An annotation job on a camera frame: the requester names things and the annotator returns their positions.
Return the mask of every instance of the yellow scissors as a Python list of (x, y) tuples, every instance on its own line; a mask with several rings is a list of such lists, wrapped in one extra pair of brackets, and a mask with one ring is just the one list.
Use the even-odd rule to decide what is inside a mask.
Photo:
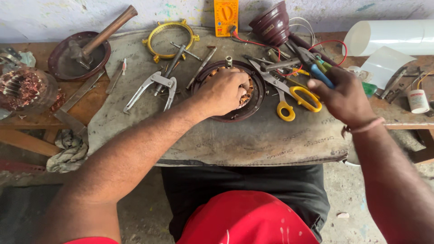
[[(283, 82), (279, 81), (278, 79), (275, 79), (270, 73), (268, 72), (262, 72), (261, 66), (256, 63), (255, 61), (249, 60), (250, 63), (255, 67), (255, 69), (261, 74), (262, 78), (267, 81), (269, 84), (273, 85), (279, 94), (280, 102), (277, 105), (277, 114), (279, 117), (285, 121), (293, 121), (296, 117), (296, 114), (293, 110), (293, 108), (286, 102), (285, 99), (285, 93), (293, 97), (298, 105), (303, 105), (305, 108), (312, 112), (319, 112), (322, 108), (321, 103), (319, 100), (307, 89), (301, 87), (301, 86), (291, 86), (288, 87)], [(301, 98), (299, 95), (297, 95), (296, 91), (301, 91), (308, 95), (312, 101), (315, 103), (316, 107), (312, 106), (310, 103), (306, 102), (303, 98)], [(282, 114), (282, 109), (286, 109), (289, 112), (288, 116), (284, 116)]]

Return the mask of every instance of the hammer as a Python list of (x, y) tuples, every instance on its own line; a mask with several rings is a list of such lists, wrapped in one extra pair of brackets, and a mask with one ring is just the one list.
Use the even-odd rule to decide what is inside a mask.
[(93, 61), (93, 57), (90, 54), (97, 48), (101, 43), (105, 42), (114, 32), (119, 30), (128, 20), (132, 17), (138, 15), (137, 10), (130, 5), (127, 10), (125, 10), (115, 21), (113, 21), (109, 26), (107, 26), (100, 34), (95, 36), (89, 43), (83, 48), (75, 40), (71, 40), (68, 43), (69, 49), (71, 50), (71, 58), (75, 59), (79, 64), (81, 64), (85, 69), (90, 69), (90, 64)]

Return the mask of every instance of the yellow wire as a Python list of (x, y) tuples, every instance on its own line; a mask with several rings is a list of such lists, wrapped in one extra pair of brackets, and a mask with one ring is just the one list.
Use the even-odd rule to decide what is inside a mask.
[(426, 74), (419, 82), (418, 82), (418, 90), (419, 90), (419, 85), (421, 84), (422, 80), (425, 79), (425, 77), (427, 77), (430, 74), (434, 74), (434, 70), (429, 72), (428, 74)]

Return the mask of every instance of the hand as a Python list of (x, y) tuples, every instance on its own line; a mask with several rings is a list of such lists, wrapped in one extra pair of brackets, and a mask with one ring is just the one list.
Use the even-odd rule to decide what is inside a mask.
[(336, 85), (334, 90), (316, 79), (309, 80), (307, 86), (321, 97), (335, 118), (355, 129), (377, 117), (356, 76), (338, 67), (332, 67), (325, 75)]
[(219, 69), (192, 96), (206, 118), (225, 115), (240, 105), (240, 98), (249, 87), (249, 76), (239, 69)]

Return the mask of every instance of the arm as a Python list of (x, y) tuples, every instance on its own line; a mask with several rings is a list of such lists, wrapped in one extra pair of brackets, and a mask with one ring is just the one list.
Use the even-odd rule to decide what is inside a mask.
[(82, 237), (108, 237), (120, 243), (117, 202), (192, 126), (237, 108), (246, 93), (239, 85), (246, 82), (248, 75), (238, 69), (219, 71), (193, 97), (112, 138), (59, 191), (37, 243), (60, 244)]
[[(335, 90), (312, 80), (308, 87), (327, 109), (350, 128), (360, 128), (377, 116), (363, 87), (352, 74), (333, 68), (327, 76)], [(353, 134), (365, 180), (369, 212), (388, 243), (434, 241), (434, 194), (419, 177), (383, 125)]]

